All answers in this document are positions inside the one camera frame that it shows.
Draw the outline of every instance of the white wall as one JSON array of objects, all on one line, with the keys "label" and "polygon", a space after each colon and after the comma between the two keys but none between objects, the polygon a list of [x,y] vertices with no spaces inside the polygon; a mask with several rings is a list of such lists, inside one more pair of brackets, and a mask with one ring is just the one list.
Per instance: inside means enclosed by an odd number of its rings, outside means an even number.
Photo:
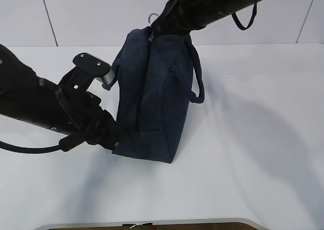
[{"label": "white wall", "polygon": [[[148,25],[167,0],[45,0],[59,46],[120,46],[127,33]],[[231,17],[192,33],[196,45],[295,43],[312,0],[265,0],[255,24],[239,30]],[[299,42],[324,43],[324,0],[314,0]],[[252,8],[238,13],[247,23]],[[55,46],[43,0],[0,0],[0,43]]]},{"label": "white wall", "polygon": [[305,26],[300,35],[300,43],[324,44],[324,0],[314,0]]},{"label": "white wall", "polygon": [[0,43],[5,46],[54,46],[43,0],[0,0]]},{"label": "white wall", "polygon": [[[167,0],[46,0],[60,46],[122,45],[133,28],[143,28],[150,13]],[[192,34],[196,45],[295,43],[312,0],[265,0],[248,31],[231,17]],[[248,22],[252,9],[239,13]]]}]

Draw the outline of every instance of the black cable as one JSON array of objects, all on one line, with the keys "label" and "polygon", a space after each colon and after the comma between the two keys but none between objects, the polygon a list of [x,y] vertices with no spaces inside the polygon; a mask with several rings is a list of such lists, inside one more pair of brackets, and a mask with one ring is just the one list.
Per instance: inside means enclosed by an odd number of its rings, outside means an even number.
[{"label": "black cable", "polygon": [[2,148],[4,150],[11,151],[11,152],[16,152],[16,153],[45,154],[45,153],[58,151],[62,147],[59,146],[59,145],[56,145],[56,146],[44,147],[44,148],[26,148],[26,147],[19,147],[19,146],[10,145],[10,144],[7,144],[7,143],[4,143],[4,142],[0,141],[0,148]]},{"label": "black cable", "polygon": [[249,22],[249,24],[248,24],[247,27],[245,27],[245,26],[243,26],[241,24],[241,22],[239,21],[236,13],[232,14],[232,17],[233,17],[233,20],[234,20],[235,24],[242,31],[245,31],[245,30],[249,29],[252,26],[252,24],[253,24],[254,19],[255,19],[256,16],[257,16],[257,4],[254,4],[254,6],[253,6],[252,17],[251,17],[250,22]]}]

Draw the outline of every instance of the metal ring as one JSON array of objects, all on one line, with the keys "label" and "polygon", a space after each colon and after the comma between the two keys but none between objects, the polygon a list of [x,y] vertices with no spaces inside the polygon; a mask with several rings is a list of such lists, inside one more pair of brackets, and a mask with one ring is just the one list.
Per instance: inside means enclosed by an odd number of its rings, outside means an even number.
[{"label": "metal ring", "polygon": [[157,17],[159,17],[160,15],[157,14],[157,13],[152,13],[151,15],[149,15],[149,17],[148,17],[148,23],[149,23],[149,24],[151,24],[151,17],[152,17],[152,16],[157,16]]}]

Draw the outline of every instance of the zipper pull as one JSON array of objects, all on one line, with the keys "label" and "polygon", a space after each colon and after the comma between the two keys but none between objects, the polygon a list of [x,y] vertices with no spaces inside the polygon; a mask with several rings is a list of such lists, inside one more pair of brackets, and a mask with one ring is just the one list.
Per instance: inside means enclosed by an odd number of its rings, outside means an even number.
[{"label": "zipper pull", "polygon": [[152,32],[152,34],[151,34],[150,38],[148,39],[148,41],[150,43],[152,43],[153,42],[153,38],[154,38],[154,32]]}]

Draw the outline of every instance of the black hose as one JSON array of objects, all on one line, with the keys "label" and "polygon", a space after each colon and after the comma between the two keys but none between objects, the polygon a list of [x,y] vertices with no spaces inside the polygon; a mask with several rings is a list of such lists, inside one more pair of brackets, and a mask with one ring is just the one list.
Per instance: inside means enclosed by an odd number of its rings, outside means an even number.
[{"label": "black hose", "polygon": [[19,146],[10,145],[10,144],[7,144],[7,143],[4,143],[4,142],[0,141],[0,148],[2,148],[4,150],[11,151],[11,152],[16,152],[16,153],[45,154],[45,153],[58,151],[62,147],[59,146],[59,145],[56,145],[56,146],[44,147],[44,148],[26,148],[26,147],[19,147]]}]

